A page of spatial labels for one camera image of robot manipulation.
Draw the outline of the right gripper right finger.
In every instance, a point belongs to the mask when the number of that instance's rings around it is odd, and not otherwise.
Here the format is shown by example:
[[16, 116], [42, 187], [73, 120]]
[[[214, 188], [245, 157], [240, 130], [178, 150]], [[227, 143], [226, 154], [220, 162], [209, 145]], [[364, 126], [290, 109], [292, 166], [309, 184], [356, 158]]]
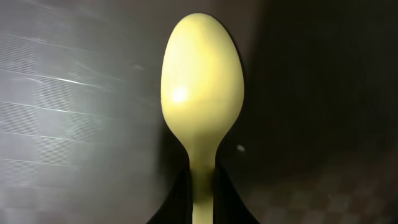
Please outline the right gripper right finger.
[[213, 223], [259, 224], [222, 167], [216, 167], [213, 176]]

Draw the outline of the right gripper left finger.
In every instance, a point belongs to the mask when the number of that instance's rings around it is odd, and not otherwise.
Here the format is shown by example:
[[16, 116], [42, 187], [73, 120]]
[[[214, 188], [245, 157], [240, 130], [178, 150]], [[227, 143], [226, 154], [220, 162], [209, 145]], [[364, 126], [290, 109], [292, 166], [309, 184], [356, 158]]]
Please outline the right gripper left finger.
[[192, 178], [181, 171], [162, 206], [147, 224], [192, 224]]

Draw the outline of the pale yellow plastic spoon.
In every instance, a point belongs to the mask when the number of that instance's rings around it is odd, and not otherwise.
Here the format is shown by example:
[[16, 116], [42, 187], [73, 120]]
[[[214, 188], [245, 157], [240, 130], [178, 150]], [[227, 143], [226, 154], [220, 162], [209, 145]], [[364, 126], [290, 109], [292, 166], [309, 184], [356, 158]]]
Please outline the pale yellow plastic spoon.
[[213, 223], [216, 152], [243, 99], [243, 70], [227, 30], [208, 14], [185, 16], [165, 50], [161, 105], [167, 126], [188, 154], [193, 224]]

